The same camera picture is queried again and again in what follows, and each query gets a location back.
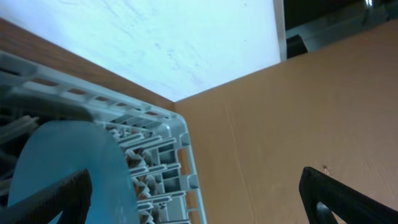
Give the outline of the grey plastic dishwasher rack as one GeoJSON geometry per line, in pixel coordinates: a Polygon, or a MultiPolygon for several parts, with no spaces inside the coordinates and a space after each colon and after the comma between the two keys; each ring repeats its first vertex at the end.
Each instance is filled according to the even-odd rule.
{"type": "Polygon", "coordinates": [[[7,208],[18,158],[49,121],[87,121],[115,138],[129,168],[139,223],[205,223],[187,124],[171,111],[7,52],[1,53],[1,175],[7,208]]]}

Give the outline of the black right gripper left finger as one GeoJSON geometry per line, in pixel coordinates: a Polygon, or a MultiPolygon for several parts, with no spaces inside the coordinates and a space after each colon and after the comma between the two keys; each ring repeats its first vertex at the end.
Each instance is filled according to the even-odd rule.
{"type": "Polygon", "coordinates": [[[93,186],[88,170],[78,170],[1,212],[1,223],[84,223],[93,186]]]}

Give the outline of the dark blue plate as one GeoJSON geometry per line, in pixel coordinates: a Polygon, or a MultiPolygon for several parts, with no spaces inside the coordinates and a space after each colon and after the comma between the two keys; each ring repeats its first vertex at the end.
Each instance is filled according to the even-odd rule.
{"type": "Polygon", "coordinates": [[[8,205],[83,169],[93,186],[87,223],[139,223],[122,150],[108,131],[87,121],[49,121],[33,132],[18,158],[8,205]]]}

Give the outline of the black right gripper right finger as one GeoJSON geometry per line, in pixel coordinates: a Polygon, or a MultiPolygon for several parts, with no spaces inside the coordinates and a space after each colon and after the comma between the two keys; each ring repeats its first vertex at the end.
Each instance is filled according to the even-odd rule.
{"type": "Polygon", "coordinates": [[[312,168],[303,169],[299,192],[309,223],[397,223],[397,211],[312,168]]]}

